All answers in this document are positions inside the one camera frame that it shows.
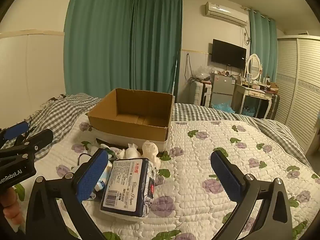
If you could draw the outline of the person's left hand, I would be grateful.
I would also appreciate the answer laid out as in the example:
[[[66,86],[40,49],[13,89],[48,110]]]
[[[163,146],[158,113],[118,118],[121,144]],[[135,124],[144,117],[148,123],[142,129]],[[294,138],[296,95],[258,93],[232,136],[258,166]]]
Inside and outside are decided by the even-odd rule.
[[[17,201],[17,193],[12,187],[1,193],[1,205],[5,218],[11,220],[14,225],[22,223],[23,217]]]

